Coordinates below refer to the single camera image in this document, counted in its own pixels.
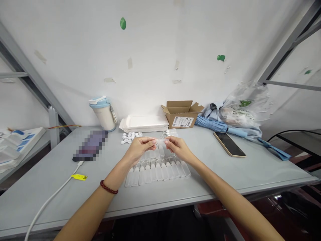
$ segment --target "yellow tag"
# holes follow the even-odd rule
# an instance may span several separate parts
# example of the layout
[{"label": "yellow tag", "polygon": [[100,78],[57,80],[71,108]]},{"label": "yellow tag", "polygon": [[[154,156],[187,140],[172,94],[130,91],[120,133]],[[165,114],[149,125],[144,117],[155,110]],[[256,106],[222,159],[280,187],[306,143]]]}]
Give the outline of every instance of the yellow tag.
[{"label": "yellow tag", "polygon": [[75,174],[75,175],[71,175],[74,179],[77,179],[77,180],[82,180],[82,181],[85,181],[87,179],[87,176],[84,176],[84,175],[80,175],[80,174]]}]

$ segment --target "black cable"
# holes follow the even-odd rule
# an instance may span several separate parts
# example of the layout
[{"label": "black cable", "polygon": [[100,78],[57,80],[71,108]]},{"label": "black cable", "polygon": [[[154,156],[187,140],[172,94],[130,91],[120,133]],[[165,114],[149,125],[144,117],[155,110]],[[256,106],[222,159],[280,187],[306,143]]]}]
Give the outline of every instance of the black cable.
[{"label": "black cable", "polygon": [[304,132],[309,132],[309,133],[321,135],[321,133],[317,133],[317,132],[313,132],[313,131],[306,131],[306,130],[288,130],[288,131],[283,131],[283,132],[279,132],[279,133],[275,134],[275,135],[272,136],[270,139],[268,139],[267,142],[269,142],[269,141],[270,141],[273,137],[275,137],[276,135],[282,134],[282,133],[284,133],[284,132],[289,132],[289,131],[304,131]]}]

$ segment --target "metal shelf frame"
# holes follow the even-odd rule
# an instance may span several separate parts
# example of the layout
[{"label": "metal shelf frame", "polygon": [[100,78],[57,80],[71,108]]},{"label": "metal shelf frame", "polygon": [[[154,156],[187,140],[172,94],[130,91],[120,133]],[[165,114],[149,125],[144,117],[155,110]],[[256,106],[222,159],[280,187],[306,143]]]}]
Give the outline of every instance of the metal shelf frame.
[{"label": "metal shelf frame", "polygon": [[[1,22],[0,58],[13,71],[13,73],[0,74],[0,79],[19,78],[46,111],[52,106],[58,112],[59,125],[75,124]],[[73,129],[74,127],[64,127],[63,132],[68,135]]]},{"label": "metal shelf frame", "polygon": [[279,52],[275,55],[269,66],[266,68],[258,82],[264,85],[273,84],[286,87],[293,87],[299,89],[321,91],[321,87],[292,84],[278,81],[271,81],[274,74],[278,71],[281,65],[286,61],[289,55],[292,53],[294,48],[302,43],[305,39],[310,37],[312,34],[321,29],[321,21],[316,23],[318,18],[321,16],[321,0],[316,0],[307,13],[303,16],[301,21],[298,23],[296,28],[290,34],[288,39],[285,41]]}]

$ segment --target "red bead bracelet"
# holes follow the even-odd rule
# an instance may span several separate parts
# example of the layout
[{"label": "red bead bracelet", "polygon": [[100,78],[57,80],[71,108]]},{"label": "red bead bracelet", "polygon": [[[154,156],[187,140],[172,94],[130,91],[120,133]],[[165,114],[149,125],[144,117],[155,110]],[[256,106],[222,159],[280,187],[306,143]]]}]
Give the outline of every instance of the red bead bracelet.
[{"label": "red bead bracelet", "polygon": [[117,191],[114,191],[114,190],[106,187],[106,186],[104,185],[104,180],[101,180],[101,181],[100,181],[100,185],[101,185],[102,188],[105,189],[107,192],[110,192],[110,193],[112,193],[112,194],[117,194],[117,193],[118,193],[118,190],[117,190]]}]

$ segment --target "water bottle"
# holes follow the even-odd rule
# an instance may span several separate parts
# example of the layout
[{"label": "water bottle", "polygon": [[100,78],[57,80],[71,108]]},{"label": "water bottle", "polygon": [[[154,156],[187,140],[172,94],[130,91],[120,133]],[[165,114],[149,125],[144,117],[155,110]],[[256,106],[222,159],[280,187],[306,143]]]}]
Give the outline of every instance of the water bottle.
[{"label": "water bottle", "polygon": [[95,112],[103,130],[111,132],[115,130],[117,118],[106,96],[89,100],[89,106]]}]

